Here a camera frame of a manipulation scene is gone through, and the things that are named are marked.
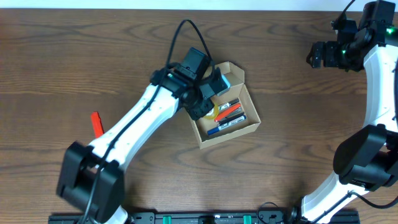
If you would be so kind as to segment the yellow tape roll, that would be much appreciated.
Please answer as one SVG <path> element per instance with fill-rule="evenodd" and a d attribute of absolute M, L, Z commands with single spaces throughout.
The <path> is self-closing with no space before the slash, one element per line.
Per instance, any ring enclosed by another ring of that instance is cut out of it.
<path fill-rule="evenodd" d="M 219 108 L 218 105 L 215 104 L 214 107 L 206 114 L 204 115 L 205 119 L 215 119 L 219 114 Z"/>

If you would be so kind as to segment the cardboard box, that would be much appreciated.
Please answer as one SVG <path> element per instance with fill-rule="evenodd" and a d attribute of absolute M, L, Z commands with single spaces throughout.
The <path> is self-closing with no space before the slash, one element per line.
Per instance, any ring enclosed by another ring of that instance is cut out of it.
<path fill-rule="evenodd" d="M 208 134 L 208 131 L 217 127 L 217 123 L 213 119 L 201 118 L 197 121 L 191 120 L 190 123 L 201 149 L 251 133 L 255 131 L 261 123 L 260 117 L 244 83 L 244 70 L 231 62 L 219 63 L 215 65 L 215 67 L 221 70 L 221 73 L 226 77 L 231 86 L 229 90 L 221 96 L 212 96 L 212 102 L 219 106 L 223 103 L 238 99 L 245 118 L 241 118 L 238 123 L 211 135 Z"/>

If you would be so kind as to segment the black whiteboard marker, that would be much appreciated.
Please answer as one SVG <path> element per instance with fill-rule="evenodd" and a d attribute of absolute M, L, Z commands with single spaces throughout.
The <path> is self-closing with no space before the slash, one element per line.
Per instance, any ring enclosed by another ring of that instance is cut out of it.
<path fill-rule="evenodd" d="M 219 109 L 219 111 L 223 111 L 223 110 L 226 110 L 227 108 L 233 106 L 236 103 L 239 103 L 239 99 L 238 98 L 235 98 L 235 99 L 233 99 L 231 101 L 228 101 L 226 103 L 223 103 L 223 104 L 219 105 L 218 109 Z"/>

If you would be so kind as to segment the blue whiteboard marker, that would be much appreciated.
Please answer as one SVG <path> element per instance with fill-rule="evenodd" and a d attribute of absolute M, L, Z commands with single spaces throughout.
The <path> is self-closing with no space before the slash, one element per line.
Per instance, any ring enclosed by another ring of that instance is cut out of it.
<path fill-rule="evenodd" d="M 208 135 L 212 135 L 212 134 L 218 133 L 218 132 L 220 132 L 220 131 L 222 131 L 222 130 L 224 130 L 226 128 L 232 127 L 235 124 L 238 124 L 238 123 L 240 123 L 240 122 L 242 122 L 244 120 L 246 120 L 246 116 L 242 115 L 242 116 L 240 116 L 240 117 L 238 117 L 238 118 L 236 118 L 236 119 L 234 119 L 232 121 L 229 121 L 229 122 L 227 122 L 225 124 L 219 125 L 219 126 L 213 128 L 213 129 L 207 131 L 207 134 Z"/>

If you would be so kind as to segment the red black stapler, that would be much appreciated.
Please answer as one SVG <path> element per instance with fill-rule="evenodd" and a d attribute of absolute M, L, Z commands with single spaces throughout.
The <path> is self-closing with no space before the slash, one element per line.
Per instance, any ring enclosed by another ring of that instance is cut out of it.
<path fill-rule="evenodd" d="M 226 108 L 225 110 L 223 110 L 215 119 L 214 122 L 216 123 L 220 123 L 222 121 L 227 120 L 228 118 L 231 118 L 239 113 L 242 112 L 242 107 L 240 103 L 236 103 L 232 106 L 230 106 L 229 108 Z"/>

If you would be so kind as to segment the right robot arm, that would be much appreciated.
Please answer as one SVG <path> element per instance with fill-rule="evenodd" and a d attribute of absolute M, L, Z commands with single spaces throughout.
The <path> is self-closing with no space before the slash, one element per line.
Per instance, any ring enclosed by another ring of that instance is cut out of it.
<path fill-rule="evenodd" d="M 365 71 L 363 127 L 336 149 L 333 171 L 291 211 L 289 223 L 348 223 L 343 207 L 367 193 L 397 182 L 396 5 L 377 0 L 364 5 L 360 21 L 345 13 L 331 22 L 335 41 L 315 42 L 307 55 L 313 67 Z"/>

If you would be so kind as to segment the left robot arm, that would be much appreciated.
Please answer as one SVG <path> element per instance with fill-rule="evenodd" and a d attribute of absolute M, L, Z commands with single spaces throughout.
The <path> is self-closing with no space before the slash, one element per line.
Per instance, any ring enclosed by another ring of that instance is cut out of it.
<path fill-rule="evenodd" d="M 139 101 L 108 131 L 88 145 L 65 151 L 56 193 L 83 215 L 75 223 L 129 223 L 123 209 L 124 175 L 152 134 L 184 108 L 198 120 L 214 107 L 212 82 L 223 76 L 211 57 L 191 48 L 182 62 L 156 70 Z"/>

